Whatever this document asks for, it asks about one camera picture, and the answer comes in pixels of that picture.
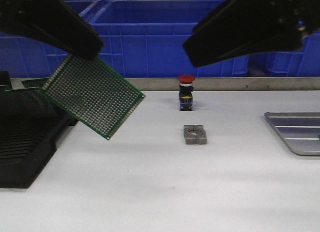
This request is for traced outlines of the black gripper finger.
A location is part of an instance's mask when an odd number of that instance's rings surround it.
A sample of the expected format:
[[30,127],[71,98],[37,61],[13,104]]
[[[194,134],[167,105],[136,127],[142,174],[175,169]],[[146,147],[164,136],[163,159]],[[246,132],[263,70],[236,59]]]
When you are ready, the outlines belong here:
[[0,30],[31,38],[83,59],[93,59],[103,41],[65,0],[0,0]]
[[303,48],[320,30],[320,0],[226,0],[192,30],[183,48],[194,67]]

